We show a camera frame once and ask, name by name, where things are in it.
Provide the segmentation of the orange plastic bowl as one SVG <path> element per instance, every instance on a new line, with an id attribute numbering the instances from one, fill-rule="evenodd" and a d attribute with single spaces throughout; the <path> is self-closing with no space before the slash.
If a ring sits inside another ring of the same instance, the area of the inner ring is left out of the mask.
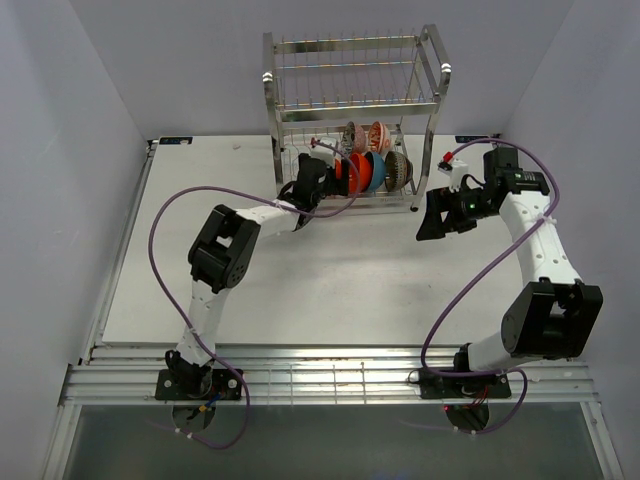
<path id="1" fill-rule="evenodd" d="M 357 190 L 365 192 L 372 180 L 373 167 L 362 153 L 352 153 L 350 160 L 353 166 L 349 169 L 349 192 L 351 194 L 355 194 Z"/>
<path id="2" fill-rule="evenodd" d="M 351 165 L 343 158 L 336 159 L 334 163 L 335 178 L 337 181 L 349 182 L 351 178 Z"/>

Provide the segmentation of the blue ceramic bowl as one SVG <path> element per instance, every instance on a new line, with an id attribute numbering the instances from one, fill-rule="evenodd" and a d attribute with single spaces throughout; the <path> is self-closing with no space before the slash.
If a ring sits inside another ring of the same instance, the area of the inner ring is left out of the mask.
<path id="1" fill-rule="evenodd" d="M 379 153 L 374 151 L 366 152 L 365 158 L 371 166 L 372 173 L 367 192 L 374 192 L 378 190 L 385 181 L 385 161 Z"/>

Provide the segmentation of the brown bowl dark patterned rim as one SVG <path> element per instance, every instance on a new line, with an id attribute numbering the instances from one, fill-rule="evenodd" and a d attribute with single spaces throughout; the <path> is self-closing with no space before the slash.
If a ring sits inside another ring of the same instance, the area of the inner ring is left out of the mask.
<path id="1" fill-rule="evenodd" d="M 385 188 L 396 192 L 404 188 L 413 178 L 413 165 L 401 152 L 390 150 L 385 156 Z"/>

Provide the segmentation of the grey leaf patterned bowl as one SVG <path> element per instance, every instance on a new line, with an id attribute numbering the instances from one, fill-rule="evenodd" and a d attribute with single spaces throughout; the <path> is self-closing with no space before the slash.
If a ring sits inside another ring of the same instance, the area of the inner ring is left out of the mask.
<path id="1" fill-rule="evenodd" d="M 363 127 L 353 121 L 348 122 L 341 137 L 342 151 L 350 156 L 353 153 L 365 153 L 367 146 L 367 134 Z"/>

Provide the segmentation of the orange floral white bowl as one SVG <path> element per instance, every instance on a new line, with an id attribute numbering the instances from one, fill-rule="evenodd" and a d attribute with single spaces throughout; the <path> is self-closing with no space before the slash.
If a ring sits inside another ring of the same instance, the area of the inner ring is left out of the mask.
<path id="1" fill-rule="evenodd" d="M 391 134 L 386 124 L 375 121 L 367 132 L 367 142 L 370 151 L 386 156 L 391 149 Z"/>

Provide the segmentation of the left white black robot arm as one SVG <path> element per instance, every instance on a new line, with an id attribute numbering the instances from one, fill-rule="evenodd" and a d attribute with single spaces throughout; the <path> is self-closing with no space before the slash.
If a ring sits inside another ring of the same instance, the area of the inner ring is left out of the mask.
<path id="1" fill-rule="evenodd" d="M 215 336 L 231 290 L 248 272 L 259 241 L 303 229 L 323 218 L 318 207 L 329 195 L 355 201 L 363 187 L 352 159 L 340 153 L 326 161 L 302 153 L 299 172 L 273 200 L 249 209 L 215 206 L 191 245 L 191 300 L 183 308 L 166 283 L 159 284 L 184 322 L 179 343 L 166 351 L 160 389 L 174 389 L 175 400 L 237 400 L 245 393 L 243 374 L 215 352 Z"/>

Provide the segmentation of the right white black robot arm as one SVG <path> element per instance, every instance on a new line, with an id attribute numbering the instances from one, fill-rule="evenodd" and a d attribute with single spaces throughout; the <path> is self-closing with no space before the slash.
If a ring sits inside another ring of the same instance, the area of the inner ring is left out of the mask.
<path id="1" fill-rule="evenodd" d="M 532 152 L 506 140 L 493 140 L 483 156 L 484 180 L 471 188 L 461 147 L 443 155 L 438 168 L 450 183 L 427 193 L 427 210 L 416 234 L 419 241 L 466 233 L 481 219 L 499 217 L 511 245 L 476 274 L 450 301 L 434 325 L 440 327 L 461 300 L 494 268 L 516 255 L 522 290 L 502 317 L 498 330 L 460 348 L 450 369 L 424 364 L 423 371 L 450 378 L 454 390 L 474 397 L 498 377 L 536 360 L 579 357 L 604 303 L 597 285 L 586 283 L 572 266 L 553 213 L 560 201 L 558 183 Z"/>

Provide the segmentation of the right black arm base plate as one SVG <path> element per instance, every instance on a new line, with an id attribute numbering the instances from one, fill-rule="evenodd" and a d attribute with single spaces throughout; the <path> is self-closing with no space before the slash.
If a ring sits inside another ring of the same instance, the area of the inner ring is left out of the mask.
<path id="1" fill-rule="evenodd" d="M 509 381 L 505 375 L 449 377 L 436 375 L 424 368 L 414 369 L 408 383 L 418 386 L 422 399 L 508 399 Z"/>

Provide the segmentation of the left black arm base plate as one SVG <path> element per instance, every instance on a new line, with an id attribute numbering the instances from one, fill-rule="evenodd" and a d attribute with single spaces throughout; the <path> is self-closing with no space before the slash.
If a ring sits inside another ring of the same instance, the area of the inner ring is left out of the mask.
<path id="1" fill-rule="evenodd" d="M 169 369 L 159 372 L 154 398 L 160 401 L 236 401 L 242 398 L 240 381 L 225 369 L 213 369 L 199 381 L 180 379 Z"/>

